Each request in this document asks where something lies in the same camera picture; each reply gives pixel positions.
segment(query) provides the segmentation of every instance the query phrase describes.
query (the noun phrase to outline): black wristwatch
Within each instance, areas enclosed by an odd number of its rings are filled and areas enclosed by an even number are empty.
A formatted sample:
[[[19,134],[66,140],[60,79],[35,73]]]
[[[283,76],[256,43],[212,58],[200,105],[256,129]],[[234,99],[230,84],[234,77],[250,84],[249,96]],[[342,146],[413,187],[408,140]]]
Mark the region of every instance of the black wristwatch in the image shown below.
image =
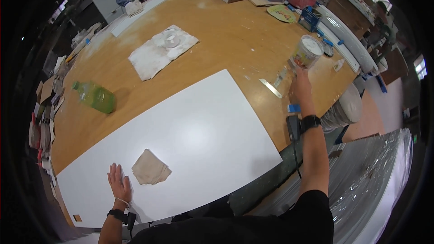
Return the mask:
[[[300,135],[305,133],[309,128],[318,127],[321,120],[316,115],[309,115],[300,121]]]
[[[115,216],[116,219],[122,221],[125,225],[127,225],[128,222],[128,215],[124,214],[124,212],[120,209],[111,209],[108,213],[108,215]]]

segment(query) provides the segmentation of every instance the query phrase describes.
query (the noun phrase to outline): plastic sheet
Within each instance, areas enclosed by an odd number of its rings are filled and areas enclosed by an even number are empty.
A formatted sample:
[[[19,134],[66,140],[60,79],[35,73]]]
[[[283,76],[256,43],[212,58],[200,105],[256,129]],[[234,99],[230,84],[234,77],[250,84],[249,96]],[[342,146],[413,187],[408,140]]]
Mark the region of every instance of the plastic sheet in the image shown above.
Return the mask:
[[[334,244],[377,242],[407,183],[412,153],[407,128],[332,148],[328,198]],[[299,188],[300,179],[294,174],[249,214],[283,214],[296,202]]]
[[[338,127],[358,122],[361,111],[359,91],[354,84],[350,84],[339,100],[321,117],[323,132],[329,133]]]
[[[377,65],[366,48],[363,47],[354,33],[334,13],[323,5],[320,5],[316,10],[324,15],[321,22],[340,40],[344,40],[345,46],[360,64],[360,68],[364,73],[368,73],[372,69],[377,70]]]

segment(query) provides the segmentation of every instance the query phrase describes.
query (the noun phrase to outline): paint bucket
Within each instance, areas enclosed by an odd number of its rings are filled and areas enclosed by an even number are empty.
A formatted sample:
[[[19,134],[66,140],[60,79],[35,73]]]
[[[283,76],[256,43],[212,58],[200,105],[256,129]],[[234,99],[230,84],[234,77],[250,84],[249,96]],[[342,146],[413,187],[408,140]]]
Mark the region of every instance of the paint bucket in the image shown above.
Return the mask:
[[[308,70],[316,61],[323,55],[323,46],[315,38],[309,35],[303,35],[297,45],[296,50],[288,60],[291,62],[291,67],[295,69],[296,66]]]

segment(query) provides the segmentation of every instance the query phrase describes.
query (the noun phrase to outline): blue box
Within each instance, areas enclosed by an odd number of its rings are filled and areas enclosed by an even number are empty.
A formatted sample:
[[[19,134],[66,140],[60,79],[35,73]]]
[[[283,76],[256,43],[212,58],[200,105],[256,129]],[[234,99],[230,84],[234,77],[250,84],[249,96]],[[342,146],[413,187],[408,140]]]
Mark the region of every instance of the blue box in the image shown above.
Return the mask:
[[[310,32],[315,32],[323,16],[316,9],[307,6],[301,12],[298,23]]]

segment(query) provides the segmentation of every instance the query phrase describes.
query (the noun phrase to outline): wrist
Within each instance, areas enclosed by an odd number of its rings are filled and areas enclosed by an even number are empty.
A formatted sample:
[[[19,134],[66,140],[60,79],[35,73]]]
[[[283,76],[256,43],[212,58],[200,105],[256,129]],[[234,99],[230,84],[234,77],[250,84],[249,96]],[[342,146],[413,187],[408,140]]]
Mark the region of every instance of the wrist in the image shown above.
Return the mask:
[[[125,211],[125,209],[127,209],[127,205],[124,202],[115,200],[115,203],[113,204],[112,209],[119,209],[121,211]]]

